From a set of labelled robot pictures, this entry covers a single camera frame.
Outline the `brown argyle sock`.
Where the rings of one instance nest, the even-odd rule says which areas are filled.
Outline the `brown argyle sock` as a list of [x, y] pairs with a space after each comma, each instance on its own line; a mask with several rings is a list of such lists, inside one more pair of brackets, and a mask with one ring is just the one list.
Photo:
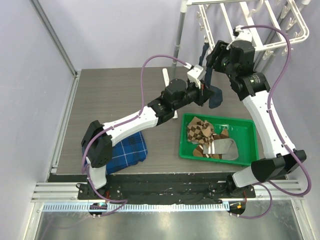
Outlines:
[[214, 141], [215, 130], [213, 125], [205, 120], [201, 126], [201, 140], [200, 143], [206, 146], [210, 145]]
[[194, 116], [187, 125], [187, 141], [193, 144], [204, 144], [207, 137], [204, 135], [205, 122]]

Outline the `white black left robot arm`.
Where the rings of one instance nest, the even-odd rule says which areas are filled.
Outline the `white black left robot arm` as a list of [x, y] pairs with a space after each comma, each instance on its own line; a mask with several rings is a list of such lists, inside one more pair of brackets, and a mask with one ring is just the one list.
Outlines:
[[167, 122], [174, 117], [176, 110], [186, 105], [195, 103], [203, 106], [214, 94], [213, 88], [203, 80], [197, 86], [194, 82], [173, 79], [160, 96], [142, 110], [109, 123], [91, 122], [81, 141], [89, 194], [97, 200], [106, 195], [106, 165], [112, 160], [116, 144], [135, 133]]

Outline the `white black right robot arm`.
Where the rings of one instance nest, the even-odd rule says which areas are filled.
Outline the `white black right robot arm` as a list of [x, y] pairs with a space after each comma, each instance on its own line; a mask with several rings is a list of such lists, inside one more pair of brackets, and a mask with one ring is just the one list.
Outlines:
[[232, 90], [250, 113], [258, 130], [264, 158], [247, 168], [230, 175], [226, 193], [233, 198], [244, 188], [292, 173], [297, 168], [305, 170], [304, 150], [296, 149], [284, 130], [273, 105], [271, 88], [261, 72], [254, 71], [255, 48], [250, 41], [219, 40], [206, 57], [206, 69], [225, 74]]

